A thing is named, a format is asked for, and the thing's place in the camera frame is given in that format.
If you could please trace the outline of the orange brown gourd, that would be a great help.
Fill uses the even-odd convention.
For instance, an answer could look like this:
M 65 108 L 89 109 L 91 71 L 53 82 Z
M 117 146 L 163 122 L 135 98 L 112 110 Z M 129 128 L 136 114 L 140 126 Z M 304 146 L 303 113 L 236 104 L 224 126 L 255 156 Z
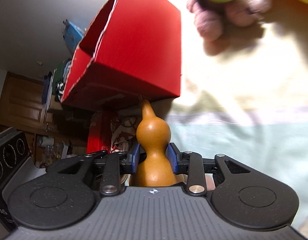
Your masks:
M 157 117 L 148 100 L 140 102 L 142 120 L 136 131 L 136 138 L 146 153 L 146 159 L 130 177 L 131 186 L 163 187 L 177 183 L 170 162 L 165 155 L 171 139 L 169 125 Z

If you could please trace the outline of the patterned pouch red ribbon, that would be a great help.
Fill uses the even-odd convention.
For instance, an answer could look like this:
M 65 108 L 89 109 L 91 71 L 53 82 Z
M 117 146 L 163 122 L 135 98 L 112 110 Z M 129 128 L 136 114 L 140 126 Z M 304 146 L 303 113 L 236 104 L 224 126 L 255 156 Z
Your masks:
M 110 152 L 127 152 L 136 140 L 136 130 L 140 117 L 119 115 L 111 121 L 111 149 Z

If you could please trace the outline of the small red gift box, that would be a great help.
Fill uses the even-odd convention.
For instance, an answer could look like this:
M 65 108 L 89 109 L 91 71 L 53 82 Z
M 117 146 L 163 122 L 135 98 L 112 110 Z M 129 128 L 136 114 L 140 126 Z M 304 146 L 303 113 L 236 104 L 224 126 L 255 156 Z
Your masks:
M 99 111 L 92 116 L 87 139 L 87 154 L 101 150 L 110 151 L 113 118 L 114 113 L 110 111 Z

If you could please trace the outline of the dark wooden cabinet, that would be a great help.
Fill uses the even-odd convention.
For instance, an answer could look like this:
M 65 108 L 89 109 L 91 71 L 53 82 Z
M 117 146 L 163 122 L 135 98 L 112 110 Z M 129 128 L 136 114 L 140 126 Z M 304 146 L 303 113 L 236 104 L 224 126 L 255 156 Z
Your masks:
M 53 151 L 59 157 L 63 143 L 70 154 L 86 153 L 89 113 L 61 106 L 47 109 L 41 103 L 43 82 L 8 72 L 0 98 L 0 132 L 15 127 L 25 133 L 34 162 L 42 162 L 45 150 L 39 140 L 54 139 Z

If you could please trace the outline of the pile of clothes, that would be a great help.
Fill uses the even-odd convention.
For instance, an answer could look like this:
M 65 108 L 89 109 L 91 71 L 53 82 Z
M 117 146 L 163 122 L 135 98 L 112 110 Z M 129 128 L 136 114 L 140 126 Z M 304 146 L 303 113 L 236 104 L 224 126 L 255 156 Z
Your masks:
M 51 94 L 55 96 L 55 101 L 60 102 L 65 89 L 65 82 L 67 75 L 70 71 L 72 60 L 66 59 L 57 65 L 53 72 L 49 72 L 44 76 L 43 92 L 41 96 L 41 103 L 44 105 L 47 103 L 49 89 Z

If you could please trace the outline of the large red cardboard box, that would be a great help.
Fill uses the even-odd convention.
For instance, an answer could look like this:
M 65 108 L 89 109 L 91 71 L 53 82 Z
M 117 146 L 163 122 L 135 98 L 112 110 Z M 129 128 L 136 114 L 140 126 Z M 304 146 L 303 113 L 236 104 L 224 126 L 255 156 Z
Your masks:
M 180 93 L 180 11 L 168 0 L 107 0 L 74 52 L 61 102 L 99 111 Z

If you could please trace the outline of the blue plastic bag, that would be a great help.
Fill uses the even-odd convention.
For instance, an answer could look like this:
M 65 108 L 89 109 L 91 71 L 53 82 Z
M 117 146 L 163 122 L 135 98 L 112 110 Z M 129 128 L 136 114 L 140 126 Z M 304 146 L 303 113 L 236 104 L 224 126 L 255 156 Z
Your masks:
M 69 20 L 63 21 L 63 24 L 63 40 L 69 51 L 74 53 L 85 32 Z

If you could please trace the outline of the pink plush toy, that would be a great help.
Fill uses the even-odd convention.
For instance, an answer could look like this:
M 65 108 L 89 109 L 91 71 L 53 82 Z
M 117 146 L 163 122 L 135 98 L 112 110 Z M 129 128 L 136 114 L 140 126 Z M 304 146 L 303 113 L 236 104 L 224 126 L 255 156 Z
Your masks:
M 194 25 L 200 36 L 215 41 L 224 33 L 224 19 L 237 27 L 249 27 L 271 9 L 271 0 L 188 0 L 187 9 L 195 16 Z

